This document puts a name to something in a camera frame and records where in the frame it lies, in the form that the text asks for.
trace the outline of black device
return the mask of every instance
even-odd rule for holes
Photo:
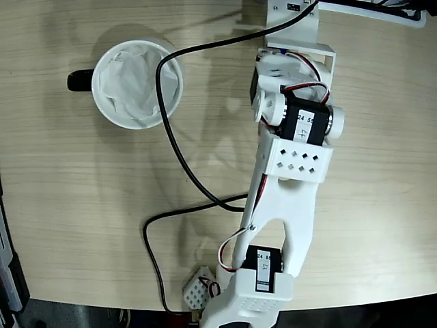
[[[328,107],[319,102],[297,98],[292,92],[288,92],[285,97],[287,113],[277,135],[288,140],[294,140],[295,135],[305,136],[307,144],[321,146],[329,123]]]
[[[287,3],[287,10],[291,10],[293,12],[299,12],[300,11],[300,6],[296,5],[294,3]]]
[[[30,299],[20,260],[14,250],[6,212],[3,205],[3,188],[0,181],[0,314],[1,326],[12,328],[15,324],[13,314],[21,313]]]
[[[281,250],[271,247],[249,245],[243,269],[257,271],[255,290],[257,292],[274,293],[274,274],[282,272]]]

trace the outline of white wire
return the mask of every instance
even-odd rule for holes
[[[130,310],[127,310],[128,311],[128,322],[126,323],[126,328],[129,328],[130,327]]]
[[[235,270],[236,268],[233,268],[232,266],[228,266],[225,263],[223,263],[223,259],[220,256],[221,250],[222,248],[224,248],[226,246],[226,244],[228,242],[230,242],[232,239],[240,236],[241,234],[244,234],[246,231],[248,230],[248,228],[243,228],[238,230],[235,234],[233,234],[232,236],[230,236],[228,239],[226,239],[225,241],[222,242],[222,244],[220,245],[220,247],[218,248],[218,253],[217,253],[217,257],[218,257],[218,263],[222,266],[222,268],[224,268],[225,270]]]

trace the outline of dark floor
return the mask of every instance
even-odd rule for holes
[[[436,310],[437,295],[430,295],[374,305],[282,312],[275,328],[436,328]],[[182,328],[180,317],[168,317],[164,312],[131,311],[130,314],[131,328]],[[35,328],[39,320],[47,328],[126,328],[126,320],[119,325],[119,315],[116,309],[31,299],[19,319],[22,328]]]

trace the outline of black servo motor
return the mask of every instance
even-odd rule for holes
[[[243,269],[257,271],[254,289],[257,292],[274,293],[274,274],[282,272],[281,250],[271,247],[249,245]]]
[[[287,113],[278,128],[282,139],[321,146],[328,128],[330,111],[325,104],[285,95]]]

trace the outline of white plastic bracket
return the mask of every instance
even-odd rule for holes
[[[277,92],[266,92],[262,88],[257,89],[252,108],[255,112],[255,122],[259,122],[263,116],[270,125],[280,125],[284,116],[285,97]]]
[[[315,197],[326,177],[333,148],[284,140],[260,127],[257,162],[241,227],[254,226],[241,234],[234,249],[233,267],[241,267],[247,248],[258,232],[273,219],[282,220],[284,273],[297,277],[313,236]],[[256,190],[267,175],[264,192],[255,208]]]
[[[267,3],[267,28],[280,25],[289,21],[309,7],[314,0],[268,0]],[[314,8],[312,13],[299,23],[266,36],[266,41],[289,44],[290,41],[315,44],[319,29],[319,9]]]
[[[255,291],[255,270],[239,269],[225,292],[214,297],[203,311],[201,328],[219,328],[233,322],[249,323],[251,328],[270,328],[286,303],[291,301],[294,280],[291,275],[274,275],[274,292]]]

